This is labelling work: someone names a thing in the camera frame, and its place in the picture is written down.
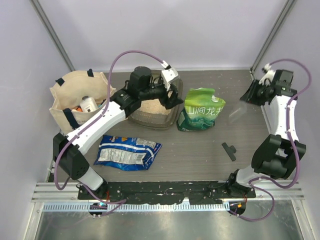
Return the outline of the clear plastic scoop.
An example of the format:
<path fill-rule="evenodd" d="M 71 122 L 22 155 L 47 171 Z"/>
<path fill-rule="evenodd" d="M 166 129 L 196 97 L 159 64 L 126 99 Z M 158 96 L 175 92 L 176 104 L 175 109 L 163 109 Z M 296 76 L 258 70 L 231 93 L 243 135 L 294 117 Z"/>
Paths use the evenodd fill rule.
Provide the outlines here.
<path fill-rule="evenodd" d="M 238 121 L 241 117 L 243 117 L 247 113 L 248 107 L 247 103 L 244 101 L 239 101 L 228 116 L 228 123 L 233 124 Z"/>

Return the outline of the green cat litter bag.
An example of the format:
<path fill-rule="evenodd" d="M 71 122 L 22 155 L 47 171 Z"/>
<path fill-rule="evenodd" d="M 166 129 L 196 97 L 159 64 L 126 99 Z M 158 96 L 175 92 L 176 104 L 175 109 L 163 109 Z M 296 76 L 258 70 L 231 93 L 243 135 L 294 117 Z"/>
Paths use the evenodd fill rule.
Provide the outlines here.
<path fill-rule="evenodd" d="M 215 121 L 226 102 L 215 96 L 213 88 L 191 88 L 176 121 L 181 132 L 204 131 L 215 126 Z"/>

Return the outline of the black bag clip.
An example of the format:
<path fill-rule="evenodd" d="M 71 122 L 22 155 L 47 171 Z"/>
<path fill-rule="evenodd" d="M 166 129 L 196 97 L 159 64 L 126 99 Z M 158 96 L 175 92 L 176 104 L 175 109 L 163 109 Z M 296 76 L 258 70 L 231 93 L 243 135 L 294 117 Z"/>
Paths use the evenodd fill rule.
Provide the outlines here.
<path fill-rule="evenodd" d="M 227 155 L 229 156 L 229 158 L 231 159 L 232 162 L 236 161 L 236 156 L 235 153 L 237 152 L 236 148 L 231 145 L 228 146 L 226 142 L 223 142 L 222 144 L 223 149 L 225 150 L 225 152 L 227 153 Z"/>

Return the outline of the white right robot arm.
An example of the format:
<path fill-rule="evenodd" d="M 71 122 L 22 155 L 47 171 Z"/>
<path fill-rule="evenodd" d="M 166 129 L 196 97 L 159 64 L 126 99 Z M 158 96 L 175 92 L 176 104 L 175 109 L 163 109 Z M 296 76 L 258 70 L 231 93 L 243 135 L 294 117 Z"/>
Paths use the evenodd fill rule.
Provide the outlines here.
<path fill-rule="evenodd" d="M 226 193 L 233 198 L 246 195 L 253 183 L 287 179 L 297 173 L 307 147 L 295 129 L 297 90 L 292 88 L 294 73 L 285 69 L 263 68 L 263 77 L 252 81 L 241 101 L 256 106 L 268 104 L 273 113 L 273 131 L 254 152 L 251 164 L 229 175 Z"/>

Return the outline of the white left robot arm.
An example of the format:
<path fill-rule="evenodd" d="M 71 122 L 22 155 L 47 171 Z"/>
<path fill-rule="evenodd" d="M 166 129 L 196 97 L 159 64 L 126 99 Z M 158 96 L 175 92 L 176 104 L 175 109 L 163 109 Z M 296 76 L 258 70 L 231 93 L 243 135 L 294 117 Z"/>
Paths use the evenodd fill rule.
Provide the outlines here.
<path fill-rule="evenodd" d="M 66 136 L 61 133 L 54 136 L 55 167 L 61 167 L 69 178 L 81 183 L 93 198 L 102 199 L 108 183 L 92 169 L 85 154 L 104 133 L 139 109 L 142 101 L 158 99 L 167 110 L 182 104 L 174 83 L 177 79 L 179 74 L 171 66 L 161 71 L 157 82 L 152 79 L 152 71 L 148 67 L 136 67 L 125 86 L 116 91 L 86 123 Z"/>

